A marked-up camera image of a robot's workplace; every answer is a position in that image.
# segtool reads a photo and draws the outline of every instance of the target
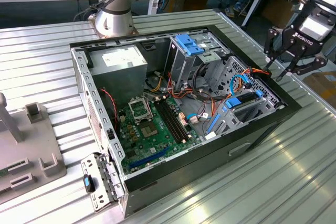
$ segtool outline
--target blue button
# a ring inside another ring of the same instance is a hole
[[[262,96],[263,96],[263,92],[260,90],[260,89],[258,89],[257,91],[256,91],[256,94],[257,94],[257,96],[259,96],[259,98],[261,98]]]
[[[229,109],[231,109],[231,108],[233,108],[233,107],[235,107],[235,106],[238,106],[238,105],[240,105],[241,104],[241,102],[238,100],[238,98],[236,98],[236,97],[233,97],[233,98],[230,98],[230,99],[228,99],[226,102],[225,102],[225,105],[229,108]]]
[[[89,178],[85,178],[84,182],[85,182],[85,186],[89,186],[90,185]]]
[[[176,40],[184,48],[189,56],[204,53],[204,49],[196,44],[196,40],[190,38],[188,34],[176,35]]]

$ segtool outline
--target aluminum table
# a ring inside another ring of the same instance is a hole
[[[138,16],[139,33],[216,25],[261,67],[262,48],[213,10]],[[80,160],[97,151],[81,104],[69,43],[96,39],[89,22],[0,30],[0,91],[7,109],[47,107],[68,173],[0,205],[3,223],[334,223],[335,110],[297,78],[282,88],[303,107],[259,147],[126,220],[117,204],[98,214]],[[273,65],[277,76],[282,69]]]

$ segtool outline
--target expansion slot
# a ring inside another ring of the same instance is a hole
[[[180,122],[173,114],[172,110],[169,108],[168,104],[163,101],[156,102],[154,105],[165,125],[167,126],[168,130],[174,136],[175,142],[177,144],[180,144],[183,140],[186,141],[188,139],[188,136],[182,128]]]
[[[157,159],[159,157],[162,157],[164,154],[166,154],[166,152],[169,150],[169,147],[157,152],[157,153],[154,153],[153,155],[150,155],[149,157],[145,157],[139,161],[136,161],[132,164],[130,164],[130,168],[136,168],[140,165],[144,165],[146,163],[149,163],[150,161],[154,160],[154,159]]]

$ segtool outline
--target ram slot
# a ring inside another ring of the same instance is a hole
[[[188,136],[185,133],[184,129],[182,128],[181,124],[174,116],[173,112],[169,108],[166,102],[157,102],[154,104],[158,113],[160,114],[162,120],[164,121],[165,125],[172,133],[175,142],[180,144],[183,140],[187,140]]]

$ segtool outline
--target motherboard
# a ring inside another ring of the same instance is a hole
[[[148,112],[152,118],[148,119],[147,116],[139,121],[138,118]],[[121,118],[119,139],[126,154],[122,161],[125,174],[155,164],[201,142],[182,118],[183,113],[172,97],[150,102],[139,98],[119,110],[118,114]]]

